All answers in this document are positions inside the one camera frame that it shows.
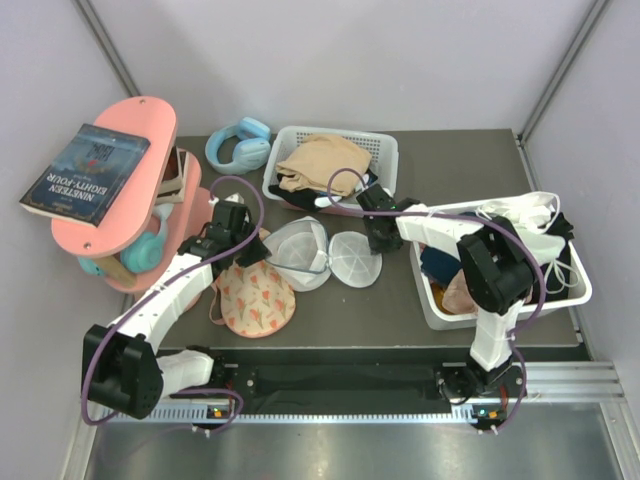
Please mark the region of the white mesh laundry bag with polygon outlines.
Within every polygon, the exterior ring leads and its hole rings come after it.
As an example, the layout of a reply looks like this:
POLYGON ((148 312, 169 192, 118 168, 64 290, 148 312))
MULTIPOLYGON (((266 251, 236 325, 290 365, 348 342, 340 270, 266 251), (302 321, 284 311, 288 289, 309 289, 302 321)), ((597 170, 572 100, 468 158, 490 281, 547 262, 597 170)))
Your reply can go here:
POLYGON ((296 292, 320 288, 335 277, 351 288, 367 288, 379 278, 383 259, 374 254, 364 234, 343 231, 331 236, 317 219, 307 216, 268 234, 267 262, 296 292))

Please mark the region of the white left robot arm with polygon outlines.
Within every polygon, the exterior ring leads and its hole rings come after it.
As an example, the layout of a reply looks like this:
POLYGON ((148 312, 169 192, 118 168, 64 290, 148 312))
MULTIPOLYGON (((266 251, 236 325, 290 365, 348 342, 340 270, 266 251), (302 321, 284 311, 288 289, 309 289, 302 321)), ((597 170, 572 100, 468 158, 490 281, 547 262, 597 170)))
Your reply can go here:
POLYGON ((238 194, 213 202, 213 217, 178 248, 160 279, 123 315, 94 325, 82 350, 81 401, 114 414, 144 419, 160 400, 195 387, 216 396, 226 387, 225 370, 194 349, 161 356, 160 344, 187 307, 219 276, 247 267, 270 252, 238 194))

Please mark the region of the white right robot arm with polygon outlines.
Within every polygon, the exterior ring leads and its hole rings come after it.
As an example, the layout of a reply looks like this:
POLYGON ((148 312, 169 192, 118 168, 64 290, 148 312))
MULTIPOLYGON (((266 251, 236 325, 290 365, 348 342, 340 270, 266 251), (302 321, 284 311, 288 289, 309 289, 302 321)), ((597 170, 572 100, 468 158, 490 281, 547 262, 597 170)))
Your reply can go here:
POLYGON ((517 318, 536 280, 538 261, 504 217, 485 220, 445 214, 413 199, 395 201, 381 186, 356 196, 374 253, 396 251, 406 242, 439 250, 461 265, 477 305, 475 336, 463 368, 467 396, 498 389, 513 361, 517 318))

